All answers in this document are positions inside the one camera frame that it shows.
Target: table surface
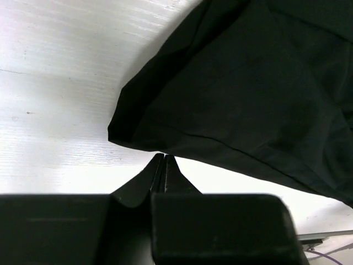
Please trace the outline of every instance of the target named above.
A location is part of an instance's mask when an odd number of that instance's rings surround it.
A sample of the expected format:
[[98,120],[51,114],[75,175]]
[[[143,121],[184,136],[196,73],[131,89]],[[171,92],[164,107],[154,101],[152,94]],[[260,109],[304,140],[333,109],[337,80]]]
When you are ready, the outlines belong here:
[[[121,87],[195,0],[2,0],[0,193],[110,193],[153,153],[107,141]],[[204,193],[270,193],[299,234],[353,230],[353,210],[203,163],[178,159]]]

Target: black cloth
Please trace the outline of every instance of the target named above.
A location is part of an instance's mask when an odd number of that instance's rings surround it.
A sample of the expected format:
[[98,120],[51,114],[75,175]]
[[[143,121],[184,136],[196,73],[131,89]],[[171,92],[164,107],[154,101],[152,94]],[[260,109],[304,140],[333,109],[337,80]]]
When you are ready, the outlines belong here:
[[352,0],[205,0],[122,89],[109,141],[352,206],[352,42]]

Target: purple cable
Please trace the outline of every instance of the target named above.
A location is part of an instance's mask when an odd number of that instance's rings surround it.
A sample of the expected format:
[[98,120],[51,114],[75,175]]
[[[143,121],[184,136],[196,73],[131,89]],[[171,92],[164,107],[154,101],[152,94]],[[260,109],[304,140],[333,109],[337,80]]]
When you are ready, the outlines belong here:
[[333,261],[334,263],[336,263],[336,264],[338,264],[338,265],[343,265],[343,264],[340,263],[339,261],[335,260],[334,258],[331,258],[330,256],[328,256],[328,255],[326,255],[326,254],[322,254],[322,253],[320,253],[320,252],[313,251],[313,250],[305,250],[305,251],[308,252],[308,253],[312,253],[312,254],[315,254],[315,255],[318,255],[318,256],[327,258],[327,259]]

